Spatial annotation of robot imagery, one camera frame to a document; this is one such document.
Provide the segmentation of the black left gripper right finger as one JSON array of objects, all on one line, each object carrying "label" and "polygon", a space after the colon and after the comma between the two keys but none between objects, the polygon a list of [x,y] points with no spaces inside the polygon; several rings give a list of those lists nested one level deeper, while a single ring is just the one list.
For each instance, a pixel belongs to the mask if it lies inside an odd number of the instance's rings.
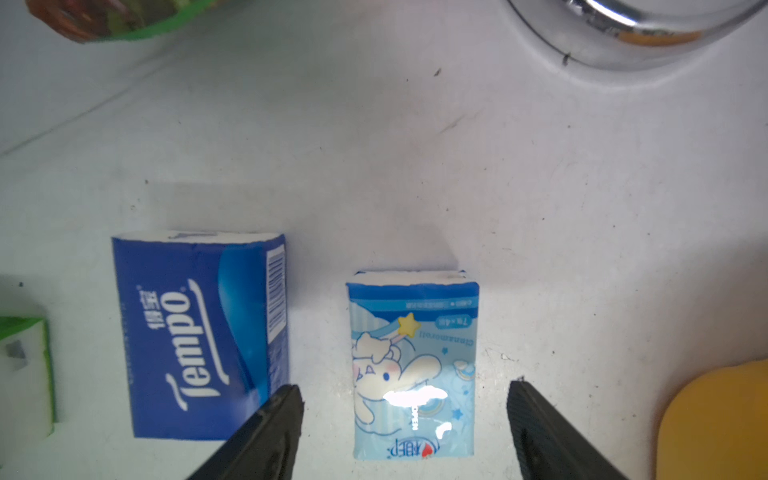
[{"label": "black left gripper right finger", "polygon": [[506,408],[523,479],[625,477],[531,383],[512,381]]}]

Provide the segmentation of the light blue cartoon tissue pack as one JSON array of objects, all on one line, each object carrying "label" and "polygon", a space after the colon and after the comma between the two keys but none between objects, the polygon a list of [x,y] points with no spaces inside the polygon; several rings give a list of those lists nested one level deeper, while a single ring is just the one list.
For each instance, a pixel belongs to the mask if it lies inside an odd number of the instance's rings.
[{"label": "light blue cartoon tissue pack", "polygon": [[347,291],[354,457],[472,456],[478,283],[463,271],[361,271]]}]

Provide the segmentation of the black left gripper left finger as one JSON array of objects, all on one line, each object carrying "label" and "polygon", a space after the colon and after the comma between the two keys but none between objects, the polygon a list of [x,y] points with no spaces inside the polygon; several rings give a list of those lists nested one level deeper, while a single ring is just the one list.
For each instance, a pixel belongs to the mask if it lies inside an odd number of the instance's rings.
[{"label": "black left gripper left finger", "polygon": [[304,401],[296,385],[281,386],[192,479],[289,480],[301,437]]}]

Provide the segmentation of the dark blue Tempo tissue pack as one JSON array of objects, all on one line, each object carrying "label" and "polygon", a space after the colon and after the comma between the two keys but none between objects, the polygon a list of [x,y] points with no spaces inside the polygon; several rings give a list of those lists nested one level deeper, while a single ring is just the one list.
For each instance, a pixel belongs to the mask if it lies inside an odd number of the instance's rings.
[{"label": "dark blue Tempo tissue pack", "polygon": [[115,236],[132,428],[225,440],[289,380],[279,233]]}]

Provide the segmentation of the yellow plastic storage box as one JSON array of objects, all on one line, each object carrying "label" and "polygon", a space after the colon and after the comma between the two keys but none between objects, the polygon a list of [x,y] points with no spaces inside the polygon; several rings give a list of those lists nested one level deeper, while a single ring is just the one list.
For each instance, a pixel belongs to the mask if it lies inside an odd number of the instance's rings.
[{"label": "yellow plastic storage box", "polygon": [[674,397],[659,427],[656,477],[767,477],[765,360],[708,372]]}]

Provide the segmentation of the large green tissue pack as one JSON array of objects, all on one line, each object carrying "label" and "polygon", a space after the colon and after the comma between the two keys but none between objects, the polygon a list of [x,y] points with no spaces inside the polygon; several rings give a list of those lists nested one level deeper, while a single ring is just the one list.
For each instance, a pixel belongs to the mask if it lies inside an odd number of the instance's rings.
[{"label": "large green tissue pack", "polygon": [[1,454],[50,436],[56,400],[47,321],[1,318]]}]

